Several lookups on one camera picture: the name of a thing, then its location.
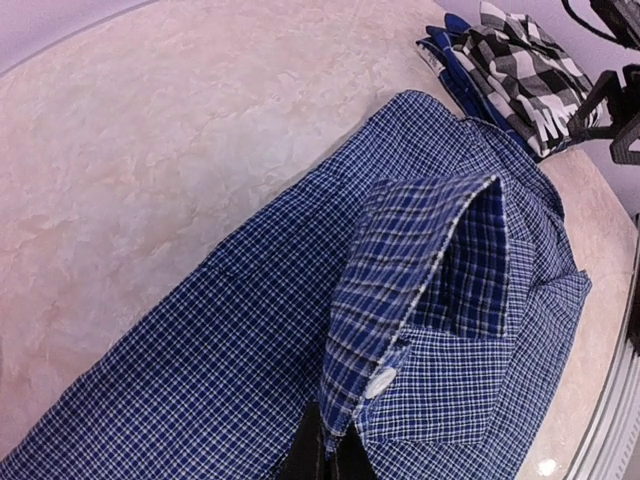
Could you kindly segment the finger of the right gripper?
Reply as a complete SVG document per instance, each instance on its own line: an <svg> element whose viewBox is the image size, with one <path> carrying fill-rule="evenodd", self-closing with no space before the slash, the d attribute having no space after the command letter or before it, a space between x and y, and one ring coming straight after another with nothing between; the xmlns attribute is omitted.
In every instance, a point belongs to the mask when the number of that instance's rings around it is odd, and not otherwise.
<svg viewBox="0 0 640 480"><path fill-rule="evenodd" d="M639 120L632 119L612 140L610 154L612 161L618 165L639 165L639 151L631 146L639 139Z"/></svg>
<svg viewBox="0 0 640 480"><path fill-rule="evenodd" d="M609 115L609 126L593 126L591 114L599 107ZM627 104L625 88L621 86L618 73L603 72L584 102L569 120L567 127L573 140L614 140L629 119L630 106Z"/></svg>

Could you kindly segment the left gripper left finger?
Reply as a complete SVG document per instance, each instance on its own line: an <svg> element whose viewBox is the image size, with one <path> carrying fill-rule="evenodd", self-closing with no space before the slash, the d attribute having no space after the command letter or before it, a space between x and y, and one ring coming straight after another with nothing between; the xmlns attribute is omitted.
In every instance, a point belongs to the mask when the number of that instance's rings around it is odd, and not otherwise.
<svg viewBox="0 0 640 480"><path fill-rule="evenodd" d="M293 443L277 480L329 480L322 421L317 403L310 403L301 418Z"/></svg>

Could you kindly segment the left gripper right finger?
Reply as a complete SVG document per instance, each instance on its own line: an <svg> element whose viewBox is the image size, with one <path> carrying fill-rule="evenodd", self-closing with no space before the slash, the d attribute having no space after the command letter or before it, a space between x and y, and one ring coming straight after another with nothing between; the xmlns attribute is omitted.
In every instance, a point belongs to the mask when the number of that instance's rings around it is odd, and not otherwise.
<svg viewBox="0 0 640 480"><path fill-rule="evenodd" d="M362 441L353 424L332 454L333 480L377 480Z"/></svg>

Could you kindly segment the blue checked long sleeve shirt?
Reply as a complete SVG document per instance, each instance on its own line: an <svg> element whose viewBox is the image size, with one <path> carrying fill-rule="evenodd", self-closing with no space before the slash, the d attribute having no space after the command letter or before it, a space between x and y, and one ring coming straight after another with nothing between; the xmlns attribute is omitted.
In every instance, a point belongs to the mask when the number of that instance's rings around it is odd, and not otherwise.
<svg viewBox="0 0 640 480"><path fill-rule="evenodd" d="M5 479L276 479L306 407L378 479L512 479L591 282L506 134L394 96L80 376Z"/></svg>

